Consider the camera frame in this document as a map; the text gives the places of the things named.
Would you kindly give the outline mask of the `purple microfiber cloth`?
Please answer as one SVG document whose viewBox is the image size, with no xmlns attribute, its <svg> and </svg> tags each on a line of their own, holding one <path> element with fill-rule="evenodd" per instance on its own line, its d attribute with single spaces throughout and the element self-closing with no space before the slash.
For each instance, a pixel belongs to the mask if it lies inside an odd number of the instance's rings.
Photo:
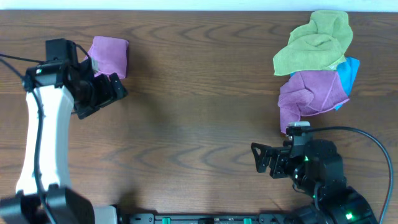
<svg viewBox="0 0 398 224">
<path fill-rule="evenodd" d="M 95 61 L 95 76 L 116 73 L 120 79 L 127 74 L 127 49 L 129 42 L 113 37 L 95 36 L 88 51 Z"/>
</svg>

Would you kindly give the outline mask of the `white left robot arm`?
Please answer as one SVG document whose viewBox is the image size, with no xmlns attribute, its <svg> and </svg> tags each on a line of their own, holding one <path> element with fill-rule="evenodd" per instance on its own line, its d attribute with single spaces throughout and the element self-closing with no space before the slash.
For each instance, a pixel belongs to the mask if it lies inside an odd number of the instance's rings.
<svg viewBox="0 0 398 224">
<path fill-rule="evenodd" d="M 127 95 L 118 75 L 95 75 L 91 60 L 55 59 L 22 78 L 29 112 L 24 164 L 13 197 L 1 199 L 6 223 L 120 223 L 114 205 L 94 207 L 71 187 L 70 118 L 84 119 Z"/>
</svg>

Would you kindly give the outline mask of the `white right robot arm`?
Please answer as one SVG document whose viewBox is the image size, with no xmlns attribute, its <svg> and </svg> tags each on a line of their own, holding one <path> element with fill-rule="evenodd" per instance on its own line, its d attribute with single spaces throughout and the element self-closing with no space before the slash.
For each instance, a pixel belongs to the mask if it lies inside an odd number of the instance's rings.
<svg viewBox="0 0 398 224">
<path fill-rule="evenodd" d="M 284 223 L 377 223 L 366 199 L 347 186 L 343 159 L 335 144 L 322 139 L 286 141 L 282 147 L 252 143 L 258 173 L 270 168 L 273 179 L 290 178 L 312 204 L 286 215 Z"/>
</svg>

